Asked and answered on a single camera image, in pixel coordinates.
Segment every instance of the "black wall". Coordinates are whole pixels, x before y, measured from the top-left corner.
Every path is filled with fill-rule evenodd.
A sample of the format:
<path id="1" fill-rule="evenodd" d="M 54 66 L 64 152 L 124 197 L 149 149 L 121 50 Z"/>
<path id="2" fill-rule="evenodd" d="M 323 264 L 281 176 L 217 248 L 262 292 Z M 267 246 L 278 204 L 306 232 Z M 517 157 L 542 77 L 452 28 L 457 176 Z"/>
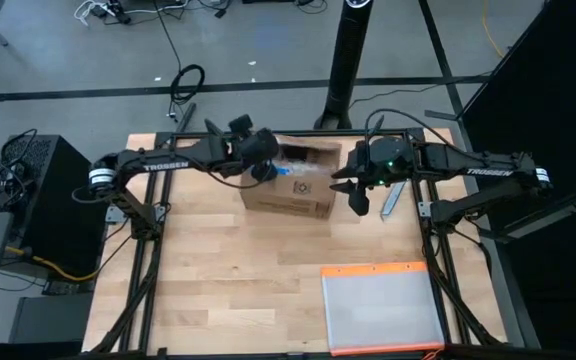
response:
<path id="1" fill-rule="evenodd" d="M 576 214 L 506 249 L 542 348 L 576 351 Z"/>
<path id="2" fill-rule="evenodd" d="M 493 230 L 576 193 L 576 0 L 545 7 L 463 120 L 473 150 L 532 152 L 555 186 L 547 201 L 496 207 L 489 212 Z"/>

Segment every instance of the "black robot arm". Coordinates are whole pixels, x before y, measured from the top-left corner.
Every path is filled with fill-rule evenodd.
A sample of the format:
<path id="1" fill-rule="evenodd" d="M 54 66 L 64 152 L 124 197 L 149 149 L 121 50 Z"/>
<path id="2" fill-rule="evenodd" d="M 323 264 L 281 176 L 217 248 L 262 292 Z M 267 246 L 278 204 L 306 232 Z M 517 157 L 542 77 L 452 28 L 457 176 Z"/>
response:
<path id="1" fill-rule="evenodd" d="M 544 195 L 551 188 L 544 169 L 526 153 L 510 155 L 465 152 L 452 145 L 416 141 L 404 134 L 369 143 L 357 142 L 348 163 L 334 179 L 357 178 L 357 182 L 332 185 L 349 195 L 349 205 L 358 215 L 368 213 L 366 189 L 390 186 L 406 179 L 442 181 L 455 176 L 495 177 L 499 184 L 455 201 L 420 203 L 420 213 L 435 228 L 451 231 L 465 216 L 477 218 L 490 206 L 523 194 Z"/>
<path id="2" fill-rule="evenodd" d="M 94 164 L 88 173 L 88 190 L 97 199 L 117 206 L 130 218 L 132 237 L 152 240 L 161 233 L 156 209 L 143 204 L 126 184 L 139 173 L 164 170 L 195 169 L 218 173 L 222 177 L 240 175 L 255 166 L 252 176 L 259 182 L 275 178 L 277 171 L 269 163 L 279 152 L 272 132 L 262 129 L 252 133 L 248 115 L 230 124 L 231 135 L 225 135 L 212 122 L 206 120 L 208 135 L 186 147 L 169 146 L 165 149 L 137 151 L 124 150 L 109 154 Z"/>

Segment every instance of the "white cable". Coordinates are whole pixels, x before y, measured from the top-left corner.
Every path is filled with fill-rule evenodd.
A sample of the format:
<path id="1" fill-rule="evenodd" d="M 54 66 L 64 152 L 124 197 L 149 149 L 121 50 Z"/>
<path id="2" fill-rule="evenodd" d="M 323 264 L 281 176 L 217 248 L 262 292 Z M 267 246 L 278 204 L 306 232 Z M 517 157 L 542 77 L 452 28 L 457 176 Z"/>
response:
<path id="1" fill-rule="evenodd" d="M 80 15 L 77 15 L 79 10 L 81 10 L 86 5 L 88 5 L 86 10 L 84 10 Z M 75 10 L 75 13 L 73 14 L 73 16 L 75 17 L 75 19 L 81 21 L 82 24 L 84 24 L 85 26 L 88 26 L 88 22 L 86 21 L 86 18 L 88 17 L 88 15 L 90 15 L 90 11 L 92 9 L 94 9 L 96 6 L 99 6 L 103 9 L 104 5 L 105 5 L 104 3 L 100 3 L 100 2 L 97 2 L 94 0 L 85 0 L 84 2 L 81 3 L 81 5 L 79 5 L 77 10 Z"/>
<path id="2" fill-rule="evenodd" d="M 190 0 L 186 0 L 185 3 L 181 4 L 181 5 L 169 5 L 169 6 L 164 6 L 161 9 L 155 11 L 155 10 L 130 10 L 130 11 L 124 11 L 124 14 L 132 14 L 132 13 L 147 13 L 147 14 L 156 14 L 159 11 L 164 11 L 164 10 L 171 10 L 171 9 L 182 9 L 185 8 L 186 6 L 188 6 L 188 2 Z"/>

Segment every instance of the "black computer case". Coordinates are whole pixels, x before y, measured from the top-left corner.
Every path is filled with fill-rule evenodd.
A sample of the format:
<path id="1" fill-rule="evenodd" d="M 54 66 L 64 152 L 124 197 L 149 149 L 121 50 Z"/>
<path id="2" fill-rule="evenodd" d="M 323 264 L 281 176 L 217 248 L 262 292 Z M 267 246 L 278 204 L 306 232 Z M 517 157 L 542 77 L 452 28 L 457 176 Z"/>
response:
<path id="1" fill-rule="evenodd" d="M 18 157 L 30 138 L 9 145 L 4 163 Z M 61 136 L 37 135 L 21 163 L 24 180 L 34 183 L 13 209 L 16 245 L 73 275 L 93 272 L 107 204 L 83 205 L 71 198 L 74 189 L 87 185 L 90 162 Z"/>

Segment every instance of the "wooden tabletop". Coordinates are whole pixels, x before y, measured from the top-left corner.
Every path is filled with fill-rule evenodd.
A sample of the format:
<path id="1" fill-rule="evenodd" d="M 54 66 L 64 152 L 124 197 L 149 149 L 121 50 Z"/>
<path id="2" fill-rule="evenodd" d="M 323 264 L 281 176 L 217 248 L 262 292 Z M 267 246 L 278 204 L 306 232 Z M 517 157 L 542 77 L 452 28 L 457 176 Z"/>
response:
<path id="1" fill-rule="evenodd" d="M 451 139 L 448 129 L 438 131 Z M 341 164 L 357 139 L 321 138 L 342 144 Z M 429 132 L 426 139 L 437 141 Z M 127 147 L 148 149 L 153 143 L 154 134 L 137 134 L 129 137 Z M 147 178 L 142 174 L 128 184 L 142 200 Z M 162 178 L 158 177 L 155 201 Z M 238 184 L 239 179 L 228 181 Z M 460 177 L 439 182 L 437 188 L 443 199 L 467 195 Z M 410 183 L 392 215 L 382 222 L 379 212 L 388 191 L 381 187 L 369 192 L 372 206 L 364 217 L 356 216 L 346 196 L 339 194 L 330 219 L 320 220 L 247 211 L 238 190 L 197 171 L 176 171 L 148 353 L 155 354 L 160 347 L 167 347 L 169 354 L 328 351 L 322 266 L 424 259 Z M 108 240 L 104 259 L 129 235 L 128 228 Z M 458 229 L 478 239 L 472 225 L 462 222 Z M 504 341 L 484 256 L 459 235 L 450 235 L 449 241 L 463 300 L 490 333 Z M 124 307 L 135 245 L 130 241 L 99 275 L 83 350 L 103 338 Z M 449 301 L 445 303 L 457 339 L 454 312 Z M 131 349 L 137 347 L 141 316 L 142 308 L 135 315 Z"/>

